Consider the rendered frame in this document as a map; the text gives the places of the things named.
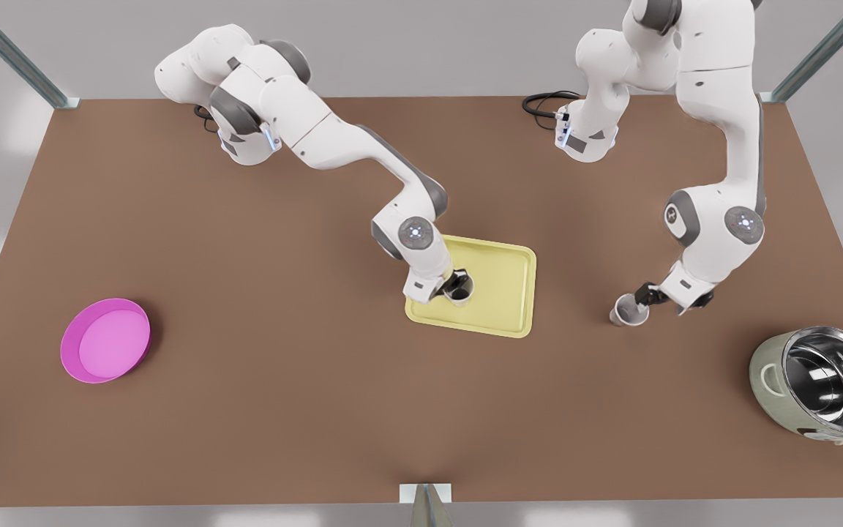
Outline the pink round bowl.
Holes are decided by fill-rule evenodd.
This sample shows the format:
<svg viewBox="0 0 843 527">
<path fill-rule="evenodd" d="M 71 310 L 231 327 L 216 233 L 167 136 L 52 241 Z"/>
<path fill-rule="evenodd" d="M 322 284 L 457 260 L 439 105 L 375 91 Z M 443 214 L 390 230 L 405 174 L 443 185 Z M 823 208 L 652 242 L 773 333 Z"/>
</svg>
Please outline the pink round bowl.
<svg viewBox="0 0 843 527">
<path fill-rule="evenodd" d="M 151 323 L 143 307 L 107 298 L 85 307 L 64 330 L 61 366 L 77 381 L 112 381 L 143 361 L 151 345 Z"/>
</svg>

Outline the pale yellow rectangular tray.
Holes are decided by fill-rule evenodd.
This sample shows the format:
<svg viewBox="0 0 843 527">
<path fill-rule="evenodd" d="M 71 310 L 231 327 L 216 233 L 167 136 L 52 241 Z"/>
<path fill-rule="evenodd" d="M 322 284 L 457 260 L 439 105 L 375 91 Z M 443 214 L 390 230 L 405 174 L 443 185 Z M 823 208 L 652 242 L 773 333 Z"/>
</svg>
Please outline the pale yellow rectangular tray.
<svg viewBox="0 0 843 527">
<path fill-rule="evenodd" d="M 472 274 L 474 291 L 464 306 L 442 296 L 429 304 L 408 299 L 408 319 L 495 336 L 522 338 L 532 327 L 536 254 L 521 244 L 444 236 L 454 266 Z"/>
</svg>

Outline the steel pot with green shell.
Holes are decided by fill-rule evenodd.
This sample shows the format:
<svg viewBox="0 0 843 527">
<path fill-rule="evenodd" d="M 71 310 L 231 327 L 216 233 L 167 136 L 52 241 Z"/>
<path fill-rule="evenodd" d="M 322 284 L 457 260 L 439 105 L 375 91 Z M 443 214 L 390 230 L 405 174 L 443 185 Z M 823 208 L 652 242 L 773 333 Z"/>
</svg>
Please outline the steel pot with green shell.
<svg viewBox="0 0 843 527">
<path fill-rule="evenodd" d="M 811 326 L 767 338 L 749 363 L 752 392 L 780 427 L 843 444 L 843 330 Z"/>
</svg>

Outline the silver frame post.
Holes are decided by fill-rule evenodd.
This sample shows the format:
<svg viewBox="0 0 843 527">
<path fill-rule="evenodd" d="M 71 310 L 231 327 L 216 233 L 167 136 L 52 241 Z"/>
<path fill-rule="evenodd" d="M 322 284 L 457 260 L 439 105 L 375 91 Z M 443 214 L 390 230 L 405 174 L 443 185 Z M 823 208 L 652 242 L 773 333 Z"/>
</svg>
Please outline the silver frame post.
<svg viewBox="0 0 843 527">
<path fill-rule="evenodd" d="M 64 94 L 1 29 L 0 58 L 54 110 L 72 110 L 80 106 L 79 97 L 68 97 Z"/>
<path fill-rule="evenodd" d="M 759 93 L 765 104 L 784 104 L 843 47 L 843 17 L 773 90 Z"/>
<path fill-rule="evenodd" d="M 452 502 L 451 484 L 400 484 L 399 493 L 399 504 L 412 503 L 409 527 L 454 527 L 445 508 Z"/>
</svg>

